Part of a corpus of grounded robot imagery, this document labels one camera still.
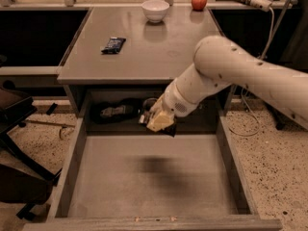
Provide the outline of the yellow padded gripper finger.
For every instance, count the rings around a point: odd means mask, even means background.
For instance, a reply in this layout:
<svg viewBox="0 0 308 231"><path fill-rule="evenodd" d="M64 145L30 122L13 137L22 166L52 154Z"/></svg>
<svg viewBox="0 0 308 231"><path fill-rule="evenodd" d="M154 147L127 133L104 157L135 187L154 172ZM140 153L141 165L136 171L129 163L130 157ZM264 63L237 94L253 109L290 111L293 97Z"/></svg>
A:
<svg viewBox="0 0 308 231"><path fill-rule="evenodd" d="M164 130L173 123L174 123L174 114L166 111L160 111L149 119L146 127L153 132L158 132L160 130Z"/></svg>

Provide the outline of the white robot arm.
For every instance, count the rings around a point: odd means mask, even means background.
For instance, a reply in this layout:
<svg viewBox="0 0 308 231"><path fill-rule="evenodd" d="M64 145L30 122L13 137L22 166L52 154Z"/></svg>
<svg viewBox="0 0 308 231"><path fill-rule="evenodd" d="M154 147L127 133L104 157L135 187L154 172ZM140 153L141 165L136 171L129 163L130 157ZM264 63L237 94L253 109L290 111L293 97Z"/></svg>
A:
<svg viewBox="0 0 308 231"><path fill-rule="evenodd" d="M308 128L308 74L257 59L232 40L208 36L195 47L193 63L150 109L147 128L157 132L194 111L221 90L240 86L295 123Z"/></svg>

